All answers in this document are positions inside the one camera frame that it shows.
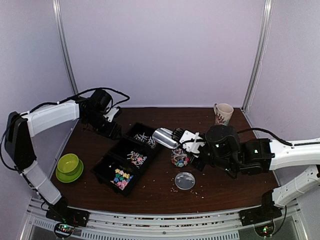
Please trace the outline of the round metal jar lid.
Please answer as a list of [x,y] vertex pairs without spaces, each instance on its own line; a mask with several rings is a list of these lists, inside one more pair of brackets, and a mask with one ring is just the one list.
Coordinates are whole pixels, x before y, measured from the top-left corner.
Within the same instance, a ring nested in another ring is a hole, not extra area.
[[180,172],[174,178],[174,183],[180,190],[190,190],[195,186],[196,179],[190,172]]

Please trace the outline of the metal scoop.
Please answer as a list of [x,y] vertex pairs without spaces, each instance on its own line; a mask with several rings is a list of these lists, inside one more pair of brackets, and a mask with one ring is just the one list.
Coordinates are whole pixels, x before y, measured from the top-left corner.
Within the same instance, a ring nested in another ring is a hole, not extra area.
[[157,128],[152,134],[152,138],[155,142],[171,150],[179,146],[178,142],[173,140],[173,131],[164,127]]

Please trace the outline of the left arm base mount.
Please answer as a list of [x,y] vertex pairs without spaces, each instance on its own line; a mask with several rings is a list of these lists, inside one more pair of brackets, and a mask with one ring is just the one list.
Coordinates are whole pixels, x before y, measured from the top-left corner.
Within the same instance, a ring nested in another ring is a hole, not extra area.
[[62,222],[74,227],[86,227],[90,213],[86,210],[69,207],[65,198],[56,204],[49,204],[45,215],[48,219]]

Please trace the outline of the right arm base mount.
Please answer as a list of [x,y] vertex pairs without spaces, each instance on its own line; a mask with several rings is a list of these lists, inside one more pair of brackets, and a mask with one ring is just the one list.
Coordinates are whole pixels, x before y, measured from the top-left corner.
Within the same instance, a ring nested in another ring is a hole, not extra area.
[[282,216],[282,209],[274,205],[271,198],[263,197],[261,206],[238,212],[242,226],[255,225]]

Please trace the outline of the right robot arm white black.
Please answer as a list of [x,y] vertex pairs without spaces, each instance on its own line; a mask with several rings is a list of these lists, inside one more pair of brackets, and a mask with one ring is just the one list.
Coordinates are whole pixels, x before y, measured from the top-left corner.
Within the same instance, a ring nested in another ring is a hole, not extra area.
[[205,134],[176,128],[171,137],[193,159],[192,165],[202,170],[205,165],[223,170],[236,179],[238,173],[257,175],[277,169],[309,166],[286,185],[263,194],[256,210],[259,220],[268,220],[276,208],[303,195],[320,181],[320,141],[309,139],[285,141],[271,133],[272,139],[256,138],[241,142],[233,126],[214,125]]

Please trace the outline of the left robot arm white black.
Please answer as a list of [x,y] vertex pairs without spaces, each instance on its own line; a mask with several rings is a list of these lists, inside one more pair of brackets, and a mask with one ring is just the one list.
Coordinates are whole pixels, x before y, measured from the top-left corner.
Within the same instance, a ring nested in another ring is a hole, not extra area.
[[92,95],[82,93],[56,102],[44,102],[33,109],[9,114],[7,127],[1,143],[14,162],[11,170],[18,172],[29,186],[50,206],[52,213],[61,222],[72,218],[67,199],[55,187],[40,167],[33,146],[33,137],[66,122],[81,120],[90,125],[94,133],[116,140],[120,137],[121,126],[115,119],[121,114],[120,101],[114,102],[110,88],[91,88]]

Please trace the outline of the black three-compartment candy tray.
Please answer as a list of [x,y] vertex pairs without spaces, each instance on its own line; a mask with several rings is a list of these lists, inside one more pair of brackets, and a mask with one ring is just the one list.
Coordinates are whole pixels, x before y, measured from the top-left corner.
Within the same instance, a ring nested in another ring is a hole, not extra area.
[[98,182],[128,196],[162,149],[153,139],[155,130],[135,123],[91,169]]

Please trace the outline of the clear plastic jar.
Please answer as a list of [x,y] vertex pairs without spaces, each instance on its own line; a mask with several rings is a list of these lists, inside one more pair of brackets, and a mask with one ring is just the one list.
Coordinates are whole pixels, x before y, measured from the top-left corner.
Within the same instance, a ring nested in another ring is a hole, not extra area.
[[189,164],[190,158],[181,148],[176,148],[171,151],[171,163],[178,168],[183,168]]

